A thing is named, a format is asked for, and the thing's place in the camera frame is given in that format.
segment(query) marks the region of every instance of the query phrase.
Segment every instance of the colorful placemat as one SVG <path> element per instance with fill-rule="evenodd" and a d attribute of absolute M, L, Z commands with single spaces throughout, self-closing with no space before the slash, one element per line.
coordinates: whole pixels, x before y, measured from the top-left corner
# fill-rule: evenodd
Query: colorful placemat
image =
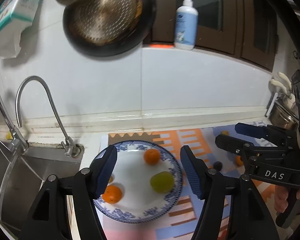
<path fill-rule="evenodd" d="M 265 125 L 262 121 L 252 122 L 253 125 Z M 273 146 L 264 139 L 251 138 L 235 132 L 234 125 L 186 129 L 167 130 L 145 133 L 116 133 L 109 134 L 108 145 L 124 140 L 146 140 L 154 142 L 168 151 L 180 162 L 180 148 L 189 145 L 197 158 L 202 159 L 208 167 L 214 162 L 223 163 L 222 174 L 238 178 L 244 172 L 238 167 L 235 156 L 217 148 L 215 137 L 221 132 L 254 143 L 256 146 Z M 177 204 L 163 217 L 143 223 L 126 224 L 103 216 L 103 229 L 108 240 L 190 240 L 197 225 L 204 201 L 199 200 L 191 191 L 189 182 L 183 172 L 183 190 Z M 254 180 L 257 189 L 265 202 L 274 193 L 274 185 Z M 226 196 L 223 218 L 218 240 L 226 237 L 226 230 L 230 214 L 231 197 Z"/>

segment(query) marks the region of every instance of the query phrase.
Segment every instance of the floral pattern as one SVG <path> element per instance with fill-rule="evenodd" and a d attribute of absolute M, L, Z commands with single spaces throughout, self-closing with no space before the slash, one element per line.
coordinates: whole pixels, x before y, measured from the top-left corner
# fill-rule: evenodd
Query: floral pattern
<path fill-rule="evenodd" d="M 133 224 L 149 222 L 166 214 L 178 201 L 182 190 L 182 172 L 177 160 L 163 147 L 147 141 L 130 140 L 119 142 L 114 145 L 118 152 L 126 151 L 128 148 L 137 150 L 147 150 L 150 148 L 157 149 L 160 152 L 161 160 L 169 162 L 169 171 L 173 175 L 175 185 L 173 189 L 163 197 L 164 200 L 162 201 L 162 206 L 154 206 L 143 211 L 143 216 L 141 217 L 137 217 L 130 212 L 118 208 L 113 208 L 111 205 L 105 203 L 102 197 L 94 200 L 95 207 L 114 220 Z M 100 152 L 96 158 L 103 156 L 105 151 L 106 149 Z"/>

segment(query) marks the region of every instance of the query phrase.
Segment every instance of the soap dispenser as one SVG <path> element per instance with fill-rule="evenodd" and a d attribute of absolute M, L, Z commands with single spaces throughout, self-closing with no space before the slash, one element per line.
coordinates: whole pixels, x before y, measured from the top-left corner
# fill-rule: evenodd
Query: soap dispenser
<path fill-rule="evenodd" d="M 193 8 L 192 0 L 183 0 L 183 6 L 177 9 L 174 46 L 178 49 L 194 48 L 197 34 L 198 11 Z"/>

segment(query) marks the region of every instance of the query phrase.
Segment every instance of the plate rim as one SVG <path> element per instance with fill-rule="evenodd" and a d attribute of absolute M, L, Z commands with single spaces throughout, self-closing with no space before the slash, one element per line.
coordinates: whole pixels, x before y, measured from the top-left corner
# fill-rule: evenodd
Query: plate rim
<path fill-rule="evenodd" d="M 122 222 L 122 223 L 128 223 L 128 224 L 141 224 L 141 223 L 150 222 L 150 221 L 156 220 L 156 219 L 158 219 L 158 218 L 164 216 L 164 215 L 165 215 L 166 213 L 168 213 L 168 212 L 175 206 L 175 204 L 177 203 L 178 199 L 180 198 L 180 195 L 181 195 L 181 192 L 182 192 L 182 188 L 183 188 L 183 175 L 182 175 L 182 169 L 181 169 L 181 166 L 180 166 L 180 164 L 178 163 L 177 159 L 173 156 L 173 154 L 172 154 L 170 151 L 168 151 L 167 149 L 165 149 L 164 147 L 162 147 L 162 146 L 160 146 L 160 145 L 158 145 L 158 144 L 156 144 L 156 143 L 149 142 L 149 141 L 144 141 L 144 140 L 125 140 L 125 141 L 121 141 L 121 142 L 114 143 L 113 145 L 116 146 L 116 145 L 118 145 L 118 144 L 127 143 L 127 142 L 139 142 L 139 143 L 141 142 L 141 143 L 146 143 L 146 144 L 148 144 L 148 145 L 150 144 L 150 145 L 153 145 L 153 146 L 156 146 L 156 147 L 160 148 L 161 150 L 165 151 L 166 153 L 168 153 L 168 154 L 170 154 L 170 155 L 172 156 L 173 161 L 177 164 L 178 172 L 179 172 L 179 174 L 180 174 L 180 182 L 179 182 L 180 187 L 179 187 L 178 192 L 177 192 L 177 194 L 176 194 L 176 199 L 174 200 L 174 202 L 173 202 L 173 204 L 170 206 L 170 208 L 168 208 L 168 209 L 166 209 L 164 212 L 159 213 L 158 215 L 156 215 L 156 216 L 154 216 L 154 217 L 152 217 L 152 218 L 149 218 L 148 220 L 144 220 L 144 221 L 126 221 L 126 220 L 122 220 L 122 219 L 119 219 L 119 218 L 115 218 L 115 217 L 111 216 L 110 214 L 104 213 L 104 211 L 101 210 L 101 208 L 96 204 L 96 200 L 95 200 L 95 199 L 93 200 L 93 203 L 94 203 L 94 206 L 95 206 L 102 214 L 106 215 L 107 217 L 109 217 L 109 218 L 111 218 L 111 219 L 113 219 L 113 220 L 116 220 L 116 221 L 119 221 L 119 222 Z M 101 152 L 99 152 L 99 153 L 97 154 L 97 156 L 93 159 L 93 161 L 94 161 L 95 159 L 97 159 L 98 156 L 101 155 L 101 154 L 103 153 L 103 151 L 105 151 L 106 149 L 107 149 L 107 148 L 105 148 L 105 149 L 103 149 Z"/>

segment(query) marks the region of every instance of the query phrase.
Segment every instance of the sink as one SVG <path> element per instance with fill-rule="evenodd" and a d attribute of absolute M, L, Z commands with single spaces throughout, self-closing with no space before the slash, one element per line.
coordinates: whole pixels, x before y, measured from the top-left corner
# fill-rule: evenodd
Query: sink
<path fill-rule="evenodd" d="M 65 156 L 61 145 L 29 145 L 26 152 L 12 155 L 0 144 L 0 221 L 16 237 L 47 177 L 73 176 L 79 171 L 83 155 L 82 151 L 75 158 Z"/>

